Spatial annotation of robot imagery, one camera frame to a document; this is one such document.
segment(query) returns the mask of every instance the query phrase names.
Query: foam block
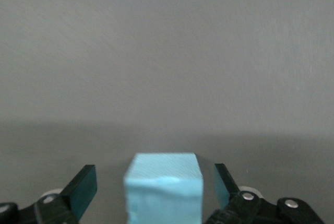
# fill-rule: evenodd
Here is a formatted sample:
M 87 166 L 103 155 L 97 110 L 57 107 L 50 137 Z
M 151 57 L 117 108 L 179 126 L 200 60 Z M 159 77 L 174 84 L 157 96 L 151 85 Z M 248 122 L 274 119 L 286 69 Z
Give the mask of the foam block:
M 195 154 L 137 154 L 124 176 L 128 224 L 201 224 Z

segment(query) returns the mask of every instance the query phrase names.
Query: metal screw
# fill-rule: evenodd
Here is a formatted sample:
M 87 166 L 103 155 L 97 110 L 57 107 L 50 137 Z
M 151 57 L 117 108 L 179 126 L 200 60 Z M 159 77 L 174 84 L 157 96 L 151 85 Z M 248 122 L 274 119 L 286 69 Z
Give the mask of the metal screw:
M 9 210 L 9 205 L 5 205 L 5 206 L 0 207 L 0 214 L 4 213 L 7 210 Z
M 291 199 L 287 199 L 285 201 L 285 204 L 288 206 L 288 207 L 291 207 L 291 208 L 298 208 L 298 203 L 291 200 Z
M 251 201 L 252 199 L 254 199 L 254 195 L 250 193 L 243 193 L 242 197 L 247 201 Z
M 48 197 L 46 197 L 44 200 L 43 200 L 43 203 L 44 204 L 47 204 L 47 203 L 50 203 L 51 201 L 54 200 L 54 196 L 53 195 L 49 195 Z

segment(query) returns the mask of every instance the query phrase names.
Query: gray wall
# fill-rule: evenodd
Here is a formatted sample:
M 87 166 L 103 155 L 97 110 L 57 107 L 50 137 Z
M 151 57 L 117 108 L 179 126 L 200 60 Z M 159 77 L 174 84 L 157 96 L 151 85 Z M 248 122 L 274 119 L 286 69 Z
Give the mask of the gray wall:
M 86 163 L 82 223 L 125 223 L 136 152 L 192 151 L 331 223 L 334 0 L 0 0 L 0 202 Z

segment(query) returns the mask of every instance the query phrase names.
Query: light blue foam block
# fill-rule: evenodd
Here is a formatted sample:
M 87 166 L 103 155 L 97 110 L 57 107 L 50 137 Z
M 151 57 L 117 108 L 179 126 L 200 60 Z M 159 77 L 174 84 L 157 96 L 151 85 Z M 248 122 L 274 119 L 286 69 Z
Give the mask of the light blue foam block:
M 195 154 L 137 154 L 124 176 L 128 224 L 200 224 L 203 178 Z

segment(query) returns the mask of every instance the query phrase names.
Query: blue cube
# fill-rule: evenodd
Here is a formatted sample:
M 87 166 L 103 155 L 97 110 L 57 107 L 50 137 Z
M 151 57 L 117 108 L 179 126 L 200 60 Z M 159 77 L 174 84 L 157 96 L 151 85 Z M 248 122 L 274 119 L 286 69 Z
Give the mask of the blue cube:
M 203 177 L 195 154 L 137 154 L 124 176 L 128 224 L 201 224 Z

